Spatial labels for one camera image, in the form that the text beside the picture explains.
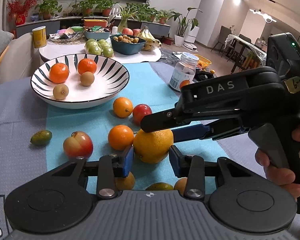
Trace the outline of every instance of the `sofa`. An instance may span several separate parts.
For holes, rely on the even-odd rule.
[[[32,33],[13,38],[12,33],[0,30],[0,84],[29,77],[41,65]]]

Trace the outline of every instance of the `banana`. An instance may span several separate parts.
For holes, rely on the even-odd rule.
[[[142,50],[152,51],[157,48],[161,48],[162,46],[161,42],[154,38],[154,36],[152,36],[147,26],[145,26],[140,32],[138,32],[136,36],[146,40],[146,44]]]

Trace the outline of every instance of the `jar lid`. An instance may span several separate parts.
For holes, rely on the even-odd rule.
[[[199,58],[189,52],[183,52],[181,55],[181,60],[186,60],[190,64],[197,65]]]

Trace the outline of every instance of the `red fruit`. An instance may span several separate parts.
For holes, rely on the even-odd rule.
[[[133,31],[133,36],[136,36],[136,34],[137,34],[139,31],[141,31],[141,30],[140,30],[140,29],[133,29],[132,31]]]
[[[132,111],[133,122],[136,125],[140,125],[142,118],[148,114],[152,114],[152,110],[151,110],[150,106],[145,105],[145,104],[140,104],[140,105],[135,106],[135,108],[133,108],[133,111]]]
[[[121,34],[133,35],[133,31],[132,31],[132,29],[124,28],[122,30]]]
[[[93,152],[93,143],[88,134],[76,131],[63,142],[63,151],[69,158],[89,158]]]

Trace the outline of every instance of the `plate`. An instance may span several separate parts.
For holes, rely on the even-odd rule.
[[[89,87],[80,85],[80,74],[77,72],[77,65],[83,58],[92,59],[97,63],[95,80]],[[56,100],[52,93],[57,84],[50,81],[49,71],[55,63],[64,63],[69,67],[69,77],[64,82],[69,88],[69,94],[63,100]],[[125,88],[129,78],[128,70],[113,59],[92,54],[71,54],[43,64],[34,72],[30,84],[33,91],[50,105],[67,109],[82,109],[109,101]]]

